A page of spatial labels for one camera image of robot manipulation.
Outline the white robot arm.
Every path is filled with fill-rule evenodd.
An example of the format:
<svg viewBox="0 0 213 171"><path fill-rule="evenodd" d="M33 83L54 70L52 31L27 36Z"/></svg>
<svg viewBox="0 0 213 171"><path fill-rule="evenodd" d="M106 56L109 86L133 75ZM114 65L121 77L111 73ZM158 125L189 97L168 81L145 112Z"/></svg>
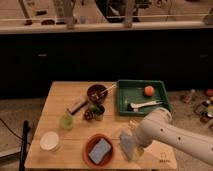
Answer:
<svg viewBox="0 0 213 171"><path fill-rule="evenodd" d="M171 120L166 108L151 111L133 130L136 144L146 148L157 140L213 166L213 138L172 126Z"/></svg>

